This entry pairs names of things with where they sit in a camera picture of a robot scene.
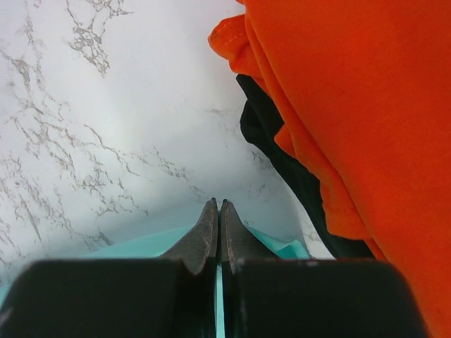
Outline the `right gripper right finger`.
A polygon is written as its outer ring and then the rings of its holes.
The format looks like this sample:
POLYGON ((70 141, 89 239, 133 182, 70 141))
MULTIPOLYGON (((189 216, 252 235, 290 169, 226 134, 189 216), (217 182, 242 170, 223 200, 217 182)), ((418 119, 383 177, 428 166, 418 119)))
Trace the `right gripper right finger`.
POLYGON ((219 220, 219 245, 223 286, 224 328, 226 337, 238 337, 238 289, 235 271, 240 259, 277 259, 242 223, 232 202, 223 200, 219 220))

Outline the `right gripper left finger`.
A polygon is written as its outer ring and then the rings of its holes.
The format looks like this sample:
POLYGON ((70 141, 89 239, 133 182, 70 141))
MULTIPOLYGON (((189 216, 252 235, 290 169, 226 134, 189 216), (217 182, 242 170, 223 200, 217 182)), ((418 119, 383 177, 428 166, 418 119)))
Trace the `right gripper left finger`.
POLYGON ((177 265, 171 337, 216 336, 218 206, 208 200, 195 226, 161 255, 177 265))

